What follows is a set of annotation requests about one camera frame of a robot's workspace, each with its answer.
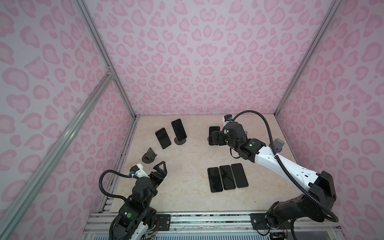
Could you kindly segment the blue-edged smartphone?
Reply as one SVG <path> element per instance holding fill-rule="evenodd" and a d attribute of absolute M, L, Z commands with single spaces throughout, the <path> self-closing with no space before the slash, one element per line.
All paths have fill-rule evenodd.
<path fill-rule="evenodd" d="M 209 137 L 210 137 L 209 145 L 210 146 L 219 145 L 220 131 L 221 131 L 220 126 L 210 126 L 209 127 Z"/>

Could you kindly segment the dark round front phone stand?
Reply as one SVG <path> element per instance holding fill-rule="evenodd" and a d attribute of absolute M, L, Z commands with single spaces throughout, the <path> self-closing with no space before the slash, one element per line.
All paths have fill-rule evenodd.
<path fill-rule="evenodd" d="M 152 148 L 149 148 L 148 151 L 142 156 L 142 162 L 145 164 L 151 164 L 154 162 L 157 154 Z"/>

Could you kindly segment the green-edged smartphone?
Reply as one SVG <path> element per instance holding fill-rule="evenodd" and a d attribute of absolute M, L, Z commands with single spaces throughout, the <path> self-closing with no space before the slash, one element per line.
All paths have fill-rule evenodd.
<path fill-rule="evenodd" d="M 249 186 L 243 165 L 241 163 L 232 164 L 231 169 L 237 188 L 246 188 Z"/>
<path fill-rule="evenodd" d="M 172 145 L 169 135 L 165 128 L 161 128 L 155 132 L 156 138 L 163 150 L 167 149 Z"/>

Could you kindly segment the silver smartphone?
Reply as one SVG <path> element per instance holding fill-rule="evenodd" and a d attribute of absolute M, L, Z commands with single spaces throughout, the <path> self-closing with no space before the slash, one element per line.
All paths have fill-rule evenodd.
<path fill-rule="evenodd" d="M 182 120 L 181 119 L 176 119 L 176 120 L 172 121 L 171 124 L 172 124 L 173 130 L 175 132 L 176 139 L 178 141 L 186 140 L 187 139 L 187 134 L 186 134 L 186 131 L 184 129 Z"/>

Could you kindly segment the grey-edged smartphone front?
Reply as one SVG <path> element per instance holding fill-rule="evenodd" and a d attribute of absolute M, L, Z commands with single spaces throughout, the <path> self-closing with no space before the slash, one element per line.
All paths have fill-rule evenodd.
<path fill-rule="evenodd" d="M 219 167 L 224 190 L 233 190 L 236 188 L 233 172 L 230 165 Z"/>

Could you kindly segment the pink-edged smartphone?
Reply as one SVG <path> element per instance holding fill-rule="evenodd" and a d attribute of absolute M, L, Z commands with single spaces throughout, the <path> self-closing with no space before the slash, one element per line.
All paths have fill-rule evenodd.
<path fill-rule="evenodd" d="M 220 170 L 218 167 L 208 168 L 208 178 L 210 190 L 212 193 L 223 191 L 223 184 L 221 180 Z"/>

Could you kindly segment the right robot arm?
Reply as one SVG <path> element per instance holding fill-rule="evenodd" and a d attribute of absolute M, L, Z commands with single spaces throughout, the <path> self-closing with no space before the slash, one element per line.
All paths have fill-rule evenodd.
<path fill-rule="evenodd" d="M 265 219 L 270 227 L 277 228 L 289 220 L 304 217 L 315 222 L 339 221 L 332 212 L 337 196 L 333 177 L 328 172 L 317 173 L 288 160 L 264 142 L 249 138 L 237 122 L 227 122 L 223 130 L 211 131 L 210 138 L 212 145 L 229 146 L 239 158 L 271 170 L 299 189 L 298 197 L 275 202 L 268 209 Z"/>

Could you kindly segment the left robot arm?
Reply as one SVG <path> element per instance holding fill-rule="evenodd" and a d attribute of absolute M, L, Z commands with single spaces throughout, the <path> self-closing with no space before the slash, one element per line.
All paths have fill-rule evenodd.
<path fill-rule="evenodd" d="M 150 204 L 158 194 L 158 187 L 167 176 L 166 162 L 162 161 L 155 165 L 149 175 L 146 174 L 141 164 L 133 166 L 127 175 L 114 170 L 107 170 L 101 177 L 108 173 L 136 180 L 129 197 L 110 194 L 103 187 L 100 187 L 104 195 L 124 202 L 110 225 L 109 239 L 140 240 L 146 231 L 153 231 L 158 227 L 156 225 L 157 210 L 150 207 Z"/>

